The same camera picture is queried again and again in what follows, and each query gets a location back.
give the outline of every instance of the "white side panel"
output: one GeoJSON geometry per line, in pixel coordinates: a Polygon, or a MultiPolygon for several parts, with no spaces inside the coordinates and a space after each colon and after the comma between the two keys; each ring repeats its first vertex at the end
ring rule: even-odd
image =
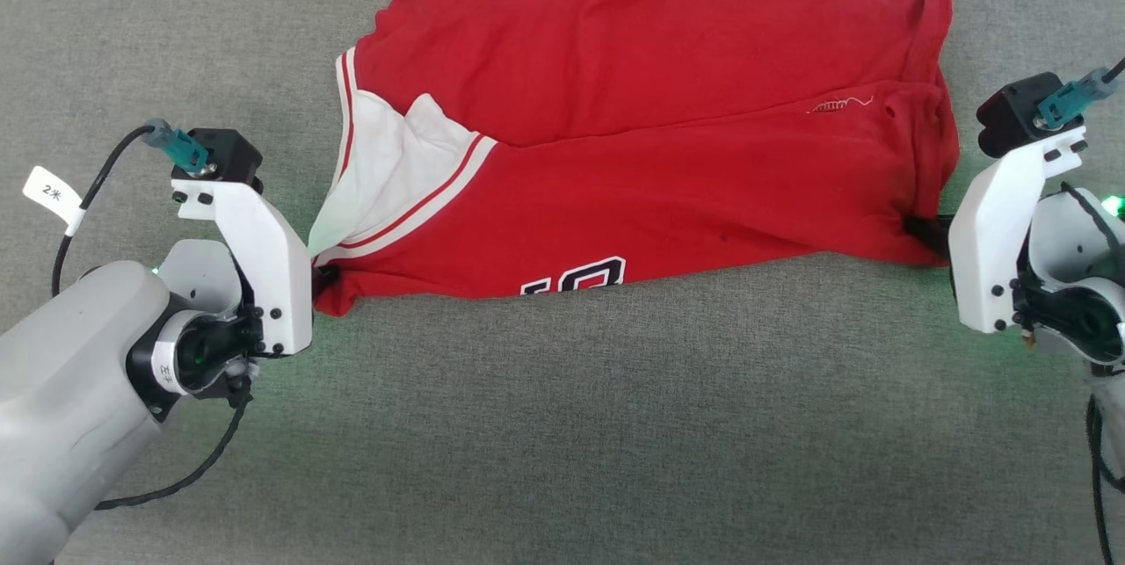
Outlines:
{"type": "Polygon", "coordinates": [[[158,275],[168,289],[197,311],[231,316],[242,302],[242,281],[226,244],[181,240],[172,246],[158,275]]]}
{"type": "Polygon", "coordinates": [[[264,310],[267,348],[297,353],[313,340],[313,273],[305,244],[272,205],[245,183],[172,180],[188,196],[180,217],[215,221],[242,273],[264,310]],[[210,197],[210,204],[199,196],[210,197]],[[278,319],[272,311],[280,312],[278,319]]]}
{"type": "MultiPolygon", "coordinates": [[[[1076,189],[1095,215],[1125,244],[1125,223],[1101,208],[1100,201],[1087,189],[1076,189]]],[[[1066,192],[1045,197],[1035,208],[1027,257],[1032,270],[1043,279],[1044,288],[1058,290],[1059,285],[1089,277],[1094,266],[1109,255],[1109,241],[1098,230],[1082,206],[1066,192]]]]}
{"type": "Polygon", "coordinates": [[[950,258],[961,322],[984,333],[997,332],[997,321],[1011,323],[1011,289],[1016,260],[1027,237],[1046,179],[1081,164],[1073,143],[1077,128],[1012,150],[981,172],[961,201],[950,227],[950,258]],[[1044,155],[1059,152],[1056,160],[1044,155]],[[993,287],[1002,288],[993,295],[993,287]]]}
{"type": "MultiPolygon", "coordinates": [[[[349,77],[338,72],[341,80],[349,77]]],[[[344,124],[351,136],[338,161],[343,168],[346,156],[348,167],[308,232],[312,255],[384,231],[449,180],[475,140],[429,95],[418,96],[405,116],[374,93],[352,89],[351,98],[351,122],[344,124]]]]}

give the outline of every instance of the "cable connector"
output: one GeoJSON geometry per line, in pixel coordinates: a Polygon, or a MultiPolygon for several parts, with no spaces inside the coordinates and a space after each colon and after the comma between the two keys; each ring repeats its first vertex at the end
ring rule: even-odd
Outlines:
{"type": "Polygon", "coordinates": [[[1077,82],[1070,82],[1064,88],[1040,104],[1040,114],[1035,117],[1035,127],[1045,131],[1056,131],[1082,116],[1082,113],[1094,101],[1100,101],[1117,91],[1116,75],[1108,69],[1094,69],[1088,75],[1077,82]]]}
{"type": "Polygon", "coordinates": [[[148,119],[145,125],[152,126],[153,131],[143,135],[144,142],[151,147],[163,150],[172,163],[189,176],[206,177],[216,170],[215,164],[208,162],[207,150],[188,136],[188,133],[173,129],[163,119],[148,119]]]}

